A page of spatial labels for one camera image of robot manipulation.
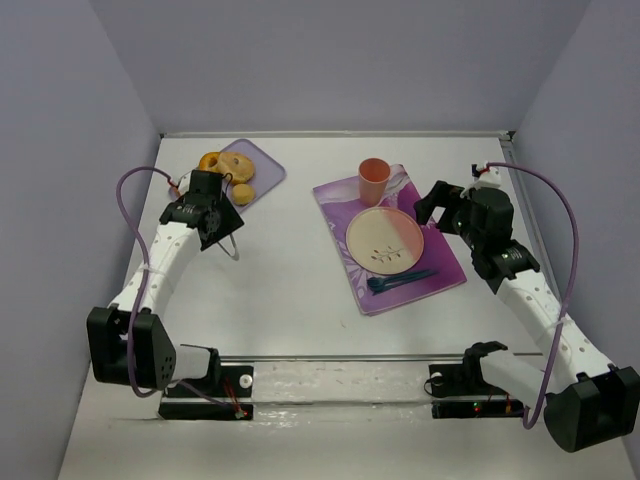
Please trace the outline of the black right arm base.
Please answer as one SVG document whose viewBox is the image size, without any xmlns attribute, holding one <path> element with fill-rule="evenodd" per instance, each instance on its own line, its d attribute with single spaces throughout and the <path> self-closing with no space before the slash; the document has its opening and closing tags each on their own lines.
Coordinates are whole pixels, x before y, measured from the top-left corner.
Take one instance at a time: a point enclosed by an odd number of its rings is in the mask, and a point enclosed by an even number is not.
<svg viewBox="0 0 640 480">
<path fill-rule="evenodd" d="M 521 418 L 523 404 L 504 390 L 464 376 L 462 364 L 429 366 L 423 384 L 434 419 Z"/>
</svg>

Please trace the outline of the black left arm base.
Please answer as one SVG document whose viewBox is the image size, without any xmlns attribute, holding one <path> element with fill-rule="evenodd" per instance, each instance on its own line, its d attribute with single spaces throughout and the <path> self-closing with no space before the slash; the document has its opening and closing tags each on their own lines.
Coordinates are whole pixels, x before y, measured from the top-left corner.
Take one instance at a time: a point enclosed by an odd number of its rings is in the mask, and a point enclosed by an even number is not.
<svg viewBox="0 0 640 480">
<path fill-rule="evenodd" d="M 162 393 L 157 415 L 176 421 L 251 421 L 254 365 L 223 363 L 217 384 L 182 380 Z"/>
</svg>

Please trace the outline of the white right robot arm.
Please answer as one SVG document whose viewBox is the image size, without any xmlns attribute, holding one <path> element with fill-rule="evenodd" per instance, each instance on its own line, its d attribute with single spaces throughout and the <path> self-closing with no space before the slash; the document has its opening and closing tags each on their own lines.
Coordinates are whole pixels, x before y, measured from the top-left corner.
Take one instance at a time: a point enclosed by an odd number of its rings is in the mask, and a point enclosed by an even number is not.
<svg viewBox="0 0 640 480">
<path fill-rule="evenodd" d="M 512 237 L 514 207 L 497 188 L 466 190 L 437 181 L 414 205 L 426 223 L 435 209 L 440 232 L 459 236 L 472 265 L 496 297 L 524 326 L 546 359 L 549 374 L 515 356 L 498 341 L 476 342 L 460 362 L 430 369 L 437 398 L 503 392 L 529 410 L 540 405 L 555 443 L 576 452 L 633 432 L 639 410 L 639 375 L 600 352 L 551 292 L 540 265 Z"/>
</svg>

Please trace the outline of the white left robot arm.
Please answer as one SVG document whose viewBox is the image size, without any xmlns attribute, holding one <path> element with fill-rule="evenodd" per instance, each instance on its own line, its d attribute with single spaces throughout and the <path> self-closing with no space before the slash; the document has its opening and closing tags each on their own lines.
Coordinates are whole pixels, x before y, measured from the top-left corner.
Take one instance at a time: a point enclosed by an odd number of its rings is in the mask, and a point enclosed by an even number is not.
<svg viewBox="0 0 640 480">
<path fill-rule="evenodd" d="M 244 224 L 224 192 L 228 182 L 219 173 L 192 171 L 186 190 L 160 215 L 153 241 L 134 235 L 141 264 L 109 305 L 93 308 L 86 321 L 98 382 L 128 386 L 139 397 L 173 384 L 190 391 L 219 385 L 217 349 L 175 344 L 162 318 L 191 261 Z"/>
</svg>

